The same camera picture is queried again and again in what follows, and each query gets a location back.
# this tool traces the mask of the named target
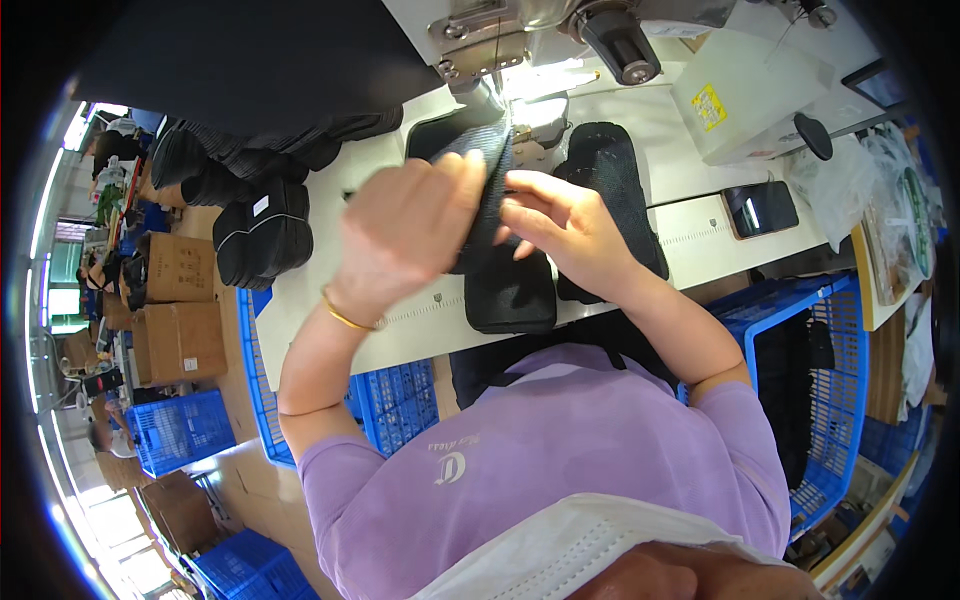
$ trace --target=hand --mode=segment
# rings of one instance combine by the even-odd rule
[[[343,263],[327,297],[351,321],[373,325],[397,301],[447,272],[467,239],[487,166],[483,153],[419,159],[375,173],[340,222]]]
[[[540,248],[588,292],[616,304],[629,299],[629,283],[640,279],[634,274],[643,266],[630,254],[599,194],[536,171],[511,171],[506,185],[517,193],[503,200],[504,227],[494,244],[513,232],[524,240],[515,260]]]

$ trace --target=yellow sticker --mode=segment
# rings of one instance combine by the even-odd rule
[[[710,131],[727,118],[723,103],[717,98],[717,94],[710,84],[704,85],[704,88],[697,92],[690,104],[693,105],[694,112],[700,117],[700,124],[704,126],[705,132]]]

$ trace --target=right hand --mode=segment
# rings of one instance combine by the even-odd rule
[[[537,171],[511,171],[506,186],[516,193],[503,200],[500,220],[505,227],[494,244],[513,232],[525,240],[514,260],[540,248],[588,292],[621,305],[630,299],[629,283],[639,279],[644,267],[630,253],[599,194]]]

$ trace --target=black pants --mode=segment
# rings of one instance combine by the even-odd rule
[[[494,385],[497,377],[525,356],[557,344],[589,344],[636,360],[653,376],[676,388],[680,380],[674,375],[646,336],[627,319],[622,310],[588,317],[558,327],[546,334],[517,336],[476,348],[450,353],[453,390],[461,410],[471,406],[484,391]]]

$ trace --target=plastic bag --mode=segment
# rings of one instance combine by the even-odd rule
[[[871,154],[853,135],[833,140],[833,158],[821,160],[809,150],[796,153],[787,180],[813,209],[813,217],[834,252],[863,218],[870,190],[880,178]]]
[[[867,244],[881,304],[891,305],[933,270],[924,184],[900,129],[872,132],[863,147],[880,179],[864,214]]]

